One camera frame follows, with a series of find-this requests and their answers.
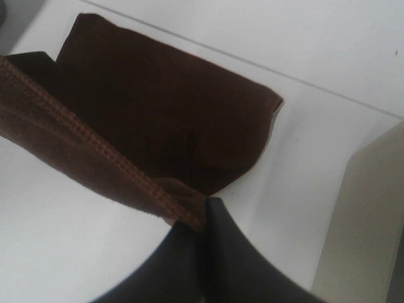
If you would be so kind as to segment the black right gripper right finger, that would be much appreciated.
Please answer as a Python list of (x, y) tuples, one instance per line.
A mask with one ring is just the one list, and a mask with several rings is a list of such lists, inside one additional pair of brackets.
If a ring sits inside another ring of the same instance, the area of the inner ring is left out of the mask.
[(205, 203), (207, 302), (321, 302), (274, 267), (247, 239), (220, 198)]

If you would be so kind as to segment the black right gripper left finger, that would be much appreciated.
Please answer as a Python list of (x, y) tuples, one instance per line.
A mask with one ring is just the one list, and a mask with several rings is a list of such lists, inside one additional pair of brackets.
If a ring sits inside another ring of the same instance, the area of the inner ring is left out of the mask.
[(175, 223), (151, 256), (95, 302), (202, 302), (199, 236)]

